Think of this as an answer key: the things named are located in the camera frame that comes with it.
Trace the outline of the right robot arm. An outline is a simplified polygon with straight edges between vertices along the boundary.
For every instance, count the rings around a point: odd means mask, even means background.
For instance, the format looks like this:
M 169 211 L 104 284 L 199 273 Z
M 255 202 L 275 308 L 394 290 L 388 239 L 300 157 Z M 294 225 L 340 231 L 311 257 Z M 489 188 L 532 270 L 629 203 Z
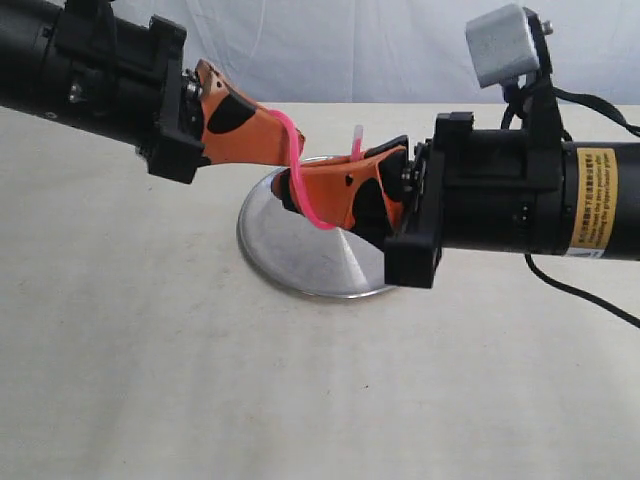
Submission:
M 301 168 L 313 212 L 380 250 L 388 285 L 430 288 L 447 249 L 639 257 L 639 147 L 572 142 L 556 125 L 474 127 L 441 114 L 432 138 L 397 137 Z

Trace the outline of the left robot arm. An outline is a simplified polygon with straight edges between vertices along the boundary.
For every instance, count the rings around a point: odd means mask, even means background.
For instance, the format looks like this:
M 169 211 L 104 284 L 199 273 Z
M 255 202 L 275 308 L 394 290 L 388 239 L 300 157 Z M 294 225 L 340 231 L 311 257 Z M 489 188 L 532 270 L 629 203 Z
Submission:
M 117 17 L 108 1 L 1 5 L 4 107 L 132 146 L 149 174 L 189 184 L 203 167 L 298 168 L 304 138 L 212 63 L 183 64 L 186 29 Z

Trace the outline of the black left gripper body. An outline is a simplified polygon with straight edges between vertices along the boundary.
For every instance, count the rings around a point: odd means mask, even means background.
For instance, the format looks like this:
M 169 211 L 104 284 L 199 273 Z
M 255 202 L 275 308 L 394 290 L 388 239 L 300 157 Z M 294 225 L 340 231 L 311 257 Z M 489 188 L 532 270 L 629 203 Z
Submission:
M 108 1 L 68 1 L 50 30 L 42 85 L 62 123 L 133 146 L 149 174 L 189 184 L 204 146 L 181 120 L 186 95 L 181 25 L 116 17 Z

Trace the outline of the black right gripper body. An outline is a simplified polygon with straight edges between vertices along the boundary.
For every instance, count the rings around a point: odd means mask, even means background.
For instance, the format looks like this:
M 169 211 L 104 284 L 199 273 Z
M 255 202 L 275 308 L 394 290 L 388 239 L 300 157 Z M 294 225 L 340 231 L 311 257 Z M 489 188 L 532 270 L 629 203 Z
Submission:
M 434 284 L 445 249 L 553 254 L 565 193 L 563 126 L 477 129 L 470 112 L 441 113 L 419 146 L 416 194 L 384 248 L 384 280 Z

